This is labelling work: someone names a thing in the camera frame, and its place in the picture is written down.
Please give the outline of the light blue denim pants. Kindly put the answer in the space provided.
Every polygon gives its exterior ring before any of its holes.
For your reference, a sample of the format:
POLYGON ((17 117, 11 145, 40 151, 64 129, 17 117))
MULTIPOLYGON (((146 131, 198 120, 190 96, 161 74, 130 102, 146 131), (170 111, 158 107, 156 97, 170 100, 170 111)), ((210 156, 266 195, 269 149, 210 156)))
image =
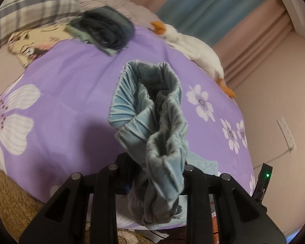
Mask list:
POLYGON ((115 139, 141 170, 128 194, 136 223, 159 228, 185 218, 183 171, 186 163, 216 175, 218 163, 189 150, 182 86, 170 65, 132 60, 113 93, 108 122, 115 139))

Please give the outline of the black tracker box green light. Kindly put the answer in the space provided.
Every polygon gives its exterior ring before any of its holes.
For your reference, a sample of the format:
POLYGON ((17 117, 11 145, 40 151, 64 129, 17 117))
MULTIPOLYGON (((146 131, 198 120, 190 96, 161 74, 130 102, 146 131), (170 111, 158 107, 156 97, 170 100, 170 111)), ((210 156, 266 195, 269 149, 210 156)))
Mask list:
POLYGON ((261 170, 258 175, 256 187, 253 191, 252 198, 258 203, 262 204, 263 198, 266 194, 270 178, 272 175, 273 168, 266 164, 263 163, 261 170))

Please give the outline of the brown fuzzy blanket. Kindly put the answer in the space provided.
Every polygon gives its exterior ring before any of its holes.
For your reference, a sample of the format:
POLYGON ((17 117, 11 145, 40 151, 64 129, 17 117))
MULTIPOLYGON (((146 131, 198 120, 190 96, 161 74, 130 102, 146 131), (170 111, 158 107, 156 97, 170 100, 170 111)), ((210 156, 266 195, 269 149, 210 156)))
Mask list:
POLYGON ((35 199, 0 170, 0 219, 15 241, 19 241, 43 206, 44 203, 35 199))

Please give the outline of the purple floral bed cover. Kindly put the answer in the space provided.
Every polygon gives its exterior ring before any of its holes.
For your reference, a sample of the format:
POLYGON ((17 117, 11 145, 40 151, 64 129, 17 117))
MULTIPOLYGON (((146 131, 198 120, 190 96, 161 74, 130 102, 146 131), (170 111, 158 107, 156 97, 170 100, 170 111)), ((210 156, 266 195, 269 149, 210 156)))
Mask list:
POLYGON ((108 123, 125 64, 167 62, 182 85, 190 150, 216 161, 248 192, 256 186, 236 102, 194 62, 137 27, 126 49, 108 56, 79 40, 57 43, 0 96, 0 170, 45 203, 75 172, 113 163, 123 148, 108 123))

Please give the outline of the white goose plush toy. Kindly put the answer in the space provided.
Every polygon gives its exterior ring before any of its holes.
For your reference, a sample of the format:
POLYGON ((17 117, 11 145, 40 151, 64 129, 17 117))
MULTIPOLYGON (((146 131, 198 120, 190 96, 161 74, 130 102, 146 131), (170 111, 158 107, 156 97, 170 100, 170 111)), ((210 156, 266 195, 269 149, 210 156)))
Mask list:
POLYGON ((207 73, 225 94, 230 98, 236 97, 235 93, 226 86, 220 59, 209 45, 196 37, 179 33, 172 25, 163 22, 151 22, 150 24, 156 35, 207 73))

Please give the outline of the yellow cartoon print cloth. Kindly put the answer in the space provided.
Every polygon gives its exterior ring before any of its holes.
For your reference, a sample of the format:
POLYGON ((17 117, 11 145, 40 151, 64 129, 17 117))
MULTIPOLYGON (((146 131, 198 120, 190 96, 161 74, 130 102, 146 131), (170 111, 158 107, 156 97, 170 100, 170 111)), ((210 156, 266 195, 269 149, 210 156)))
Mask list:
POLYGON ((58 23, 15 32, 8 40, 8 49, 18 58, 23 68, 27 68, 57 43, 73 38, 65 28, 65 23, 58 23))

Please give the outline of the green folded garment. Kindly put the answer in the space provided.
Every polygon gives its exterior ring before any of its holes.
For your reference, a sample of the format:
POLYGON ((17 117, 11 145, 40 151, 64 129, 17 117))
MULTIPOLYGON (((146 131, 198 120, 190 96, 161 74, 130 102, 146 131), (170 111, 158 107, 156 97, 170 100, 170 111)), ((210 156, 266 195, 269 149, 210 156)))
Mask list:
POLYGON ((129 40, 134 35, 134 26, 129 21, 80 16, 68 21, 65 31, 112 56, 127 47, 129 40))

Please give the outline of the dark folded jeans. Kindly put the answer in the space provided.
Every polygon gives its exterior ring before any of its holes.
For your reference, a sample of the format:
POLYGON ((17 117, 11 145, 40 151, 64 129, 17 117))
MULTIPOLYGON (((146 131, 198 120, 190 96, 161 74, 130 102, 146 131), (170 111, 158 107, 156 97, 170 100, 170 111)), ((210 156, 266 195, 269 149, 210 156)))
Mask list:
POLYGON ((111 56, 128 45, 135 28, 127 17, 103 6, 82 12, 67 22, 65 31, 111 56))

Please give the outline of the pink and blue curtain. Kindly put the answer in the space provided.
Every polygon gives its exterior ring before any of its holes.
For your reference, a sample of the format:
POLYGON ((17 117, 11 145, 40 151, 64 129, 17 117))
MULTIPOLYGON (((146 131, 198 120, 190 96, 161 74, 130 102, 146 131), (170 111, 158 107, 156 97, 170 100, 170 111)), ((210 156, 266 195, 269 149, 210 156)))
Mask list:
POLYGON ((218 54, 238 87, 293 30, 282 0, 132 0, 218 54))

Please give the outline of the plaid grey pillow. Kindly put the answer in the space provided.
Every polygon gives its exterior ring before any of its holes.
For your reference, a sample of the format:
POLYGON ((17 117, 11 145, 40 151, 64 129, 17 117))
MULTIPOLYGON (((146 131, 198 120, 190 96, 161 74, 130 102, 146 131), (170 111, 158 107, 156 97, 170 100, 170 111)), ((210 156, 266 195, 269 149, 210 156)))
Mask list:
POLYGON ((77 15, 77 0, 4 0, 0 6, 0 49, 14 32, 77 15))

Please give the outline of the white wall power strip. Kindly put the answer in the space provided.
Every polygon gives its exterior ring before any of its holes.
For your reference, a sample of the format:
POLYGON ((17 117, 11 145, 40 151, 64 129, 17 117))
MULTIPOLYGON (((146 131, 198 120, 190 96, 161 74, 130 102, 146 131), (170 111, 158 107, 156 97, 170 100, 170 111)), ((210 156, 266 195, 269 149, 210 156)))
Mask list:
POLYGON ((285 118, 279 118, 277 123, 287 144, 288 151, 293 152, 296 149, 296 143, 285 118))

